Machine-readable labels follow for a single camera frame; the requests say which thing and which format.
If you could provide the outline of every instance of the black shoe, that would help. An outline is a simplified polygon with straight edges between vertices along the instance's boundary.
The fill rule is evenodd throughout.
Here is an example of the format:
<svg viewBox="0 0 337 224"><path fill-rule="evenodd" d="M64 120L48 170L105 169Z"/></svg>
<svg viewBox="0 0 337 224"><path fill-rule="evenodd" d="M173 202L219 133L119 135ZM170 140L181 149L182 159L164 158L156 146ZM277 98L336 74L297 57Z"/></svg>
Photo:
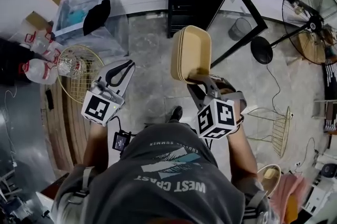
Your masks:
<svg viewBox="0 0 337 224"><path fill-rule="evenodd" d="M181 106L176 106L173 109L172 116L170 117L170 120L180 120L181 117L183 116L183 107Z"/></svg>

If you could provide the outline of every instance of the pink cloth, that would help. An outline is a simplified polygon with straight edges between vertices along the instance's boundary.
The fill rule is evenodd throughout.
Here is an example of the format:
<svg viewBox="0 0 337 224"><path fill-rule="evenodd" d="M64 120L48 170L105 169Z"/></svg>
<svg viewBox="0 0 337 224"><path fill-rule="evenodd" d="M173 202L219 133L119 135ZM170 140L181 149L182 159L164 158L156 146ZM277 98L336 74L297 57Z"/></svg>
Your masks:
<svg viewBox="0 0 337 224"><path fill-rule="evenodd" d="M270 205L279 215L281 223L284 223L285 210L289 196L291 194L296 196L299 209L308 186L309 183L303 176L295 176L292 174L281 176L280 182L270 198Z"/></svg>

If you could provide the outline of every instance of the stacked tray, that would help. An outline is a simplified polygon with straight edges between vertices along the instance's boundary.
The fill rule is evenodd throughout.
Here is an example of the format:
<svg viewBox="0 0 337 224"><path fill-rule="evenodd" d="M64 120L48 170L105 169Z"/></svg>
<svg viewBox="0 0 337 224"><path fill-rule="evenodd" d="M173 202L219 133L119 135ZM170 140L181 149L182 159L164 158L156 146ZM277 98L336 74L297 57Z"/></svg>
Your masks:
<svg viewBox="0 0 337 224"><path fill-rule="evenodd" d="M173 36L171 75L173 79L195 84L189 79L194 74L209 75L211 67L210 35L195 26L184 27Z"/></svg>

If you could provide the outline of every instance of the black metal frame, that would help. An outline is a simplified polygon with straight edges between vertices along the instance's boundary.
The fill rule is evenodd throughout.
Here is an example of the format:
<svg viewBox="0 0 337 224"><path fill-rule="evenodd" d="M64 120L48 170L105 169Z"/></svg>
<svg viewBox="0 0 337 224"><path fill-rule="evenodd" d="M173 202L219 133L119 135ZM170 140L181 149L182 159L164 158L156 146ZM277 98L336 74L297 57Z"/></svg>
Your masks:
<svg viewBox="0 0 337 224"><path fill-rule="evenodd" d="M247 7L249 12L251 13L257 26L254 27L248 34L246 34L241 40L239 40L230 49L228 49L224 54L222 54L219 58L217 58L214 62L212 62L211 68L215 67L225 58L232 55L235 51L239 50L241 47L248 44L253 38L255 38L257 35L259 35L261 32L263 32L265 29L268 28L262 16L260 15L259 11L255 8L251 0L242 0L242 2L244 3L244 5Z"/></svg>

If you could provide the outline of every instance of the black fan base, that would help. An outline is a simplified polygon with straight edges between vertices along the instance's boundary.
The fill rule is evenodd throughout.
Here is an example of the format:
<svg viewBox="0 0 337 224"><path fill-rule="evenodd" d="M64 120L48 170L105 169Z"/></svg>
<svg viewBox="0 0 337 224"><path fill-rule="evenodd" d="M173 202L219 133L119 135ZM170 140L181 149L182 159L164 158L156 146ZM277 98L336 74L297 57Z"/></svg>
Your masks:
<svg viewBox="0 0 337 224"><path fill-rule="evenodd" d="M251 41L251 51L256 61L261 64L266 65L273 59L273 49L263 37L258 36Z"/></svg>

